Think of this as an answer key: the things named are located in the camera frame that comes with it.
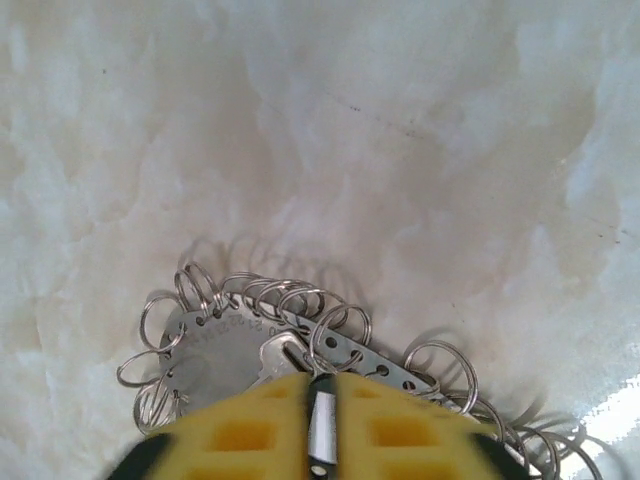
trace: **white surface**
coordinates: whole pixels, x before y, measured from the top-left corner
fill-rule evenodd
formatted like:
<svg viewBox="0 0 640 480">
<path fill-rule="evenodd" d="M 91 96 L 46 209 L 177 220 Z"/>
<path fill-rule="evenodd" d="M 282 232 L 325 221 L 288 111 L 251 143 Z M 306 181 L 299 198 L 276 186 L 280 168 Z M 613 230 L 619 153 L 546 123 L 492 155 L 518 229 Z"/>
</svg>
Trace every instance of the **white surface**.
<svg viewBox="0 0 640 480">
<path fill-rule="evenodd" d="M 302 3 L 0 3 L 3 475 L 137 438 L 114 370 L 189 255 L 443 327 L 640 471 L 640 4 Z"/>
</svg>

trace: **white marble surface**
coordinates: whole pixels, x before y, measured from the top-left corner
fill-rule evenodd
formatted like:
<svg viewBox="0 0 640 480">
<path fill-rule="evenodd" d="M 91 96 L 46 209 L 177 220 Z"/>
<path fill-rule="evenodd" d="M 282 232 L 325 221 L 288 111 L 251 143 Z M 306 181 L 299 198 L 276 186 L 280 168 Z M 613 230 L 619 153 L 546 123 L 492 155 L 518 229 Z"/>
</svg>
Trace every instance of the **white marble surface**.
<svg viewBox="0 0 640 480">
<path fill-rule="evenodd" d="M 137 438 L 114 370 L 189 255 L 321 281 L 395 352 L 446 331 L 511 418 L 640 471 L 639 2 L 0 12 L 3 477 Z"/>
</svg>

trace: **yellow object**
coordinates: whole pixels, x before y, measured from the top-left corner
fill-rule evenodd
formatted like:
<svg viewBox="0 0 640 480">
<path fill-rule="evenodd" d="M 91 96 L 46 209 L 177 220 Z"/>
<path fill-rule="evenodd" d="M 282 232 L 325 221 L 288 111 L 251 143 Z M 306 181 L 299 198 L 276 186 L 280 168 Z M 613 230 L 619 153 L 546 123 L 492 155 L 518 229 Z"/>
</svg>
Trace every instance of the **yellow object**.
<svg viewBox="0 0 640 480">
<path fill-rule="evenodd" d="M 158 430 L 176 441 L 150 478 L 309 478 L 309 378 L 289 375 Z M 470 436 L 488 427 L 358 375 L 339 374 L 337 388 L 340 479 L 502 478 Z"/>
</svg>

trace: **black plastic part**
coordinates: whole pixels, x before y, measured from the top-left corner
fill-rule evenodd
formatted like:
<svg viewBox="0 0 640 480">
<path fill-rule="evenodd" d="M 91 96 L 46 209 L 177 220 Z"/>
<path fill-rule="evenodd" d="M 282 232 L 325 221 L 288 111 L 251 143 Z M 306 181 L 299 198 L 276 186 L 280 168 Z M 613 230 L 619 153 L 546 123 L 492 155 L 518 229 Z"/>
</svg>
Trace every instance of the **black plastic part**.
<svg viewBox="0 0 640 480">
<path fill-rule="evenodd" d="M 496 473 L 503 480 L 530 480 L 529 473 L 509 455 L 504 447 L 491 438 L 480 433 L 472 435 L 475 445 L 484 457 L 493 465 Z"/>
<path fill-rule="evenodd" d="M 107 480 L 143 480 L 166 453 L 173 439 L 170 434 L 154 435 L 137 444 L 120 462 Z"/>
</svg>

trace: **metal key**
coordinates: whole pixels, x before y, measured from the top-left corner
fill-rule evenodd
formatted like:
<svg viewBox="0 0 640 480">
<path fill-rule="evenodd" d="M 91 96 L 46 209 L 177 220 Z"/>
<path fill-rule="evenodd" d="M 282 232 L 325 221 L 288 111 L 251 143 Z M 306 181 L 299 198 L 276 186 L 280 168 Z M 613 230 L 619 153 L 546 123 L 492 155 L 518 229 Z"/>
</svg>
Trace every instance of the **metal key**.
<svg viewBox="0 0 640 480">
<path fill-rule="evenodd" d="M 262 370 L 258 374 L 258 380 L 249 389 L 291 373 L 310 371 L 303 361 L 297 361 L 292 350 L 297 350 L 302 355 L 308 351 L 308 347 L 298 335 L 289 330 L 278 333 L 263 343 L 260 347 Z"/>
</svg>

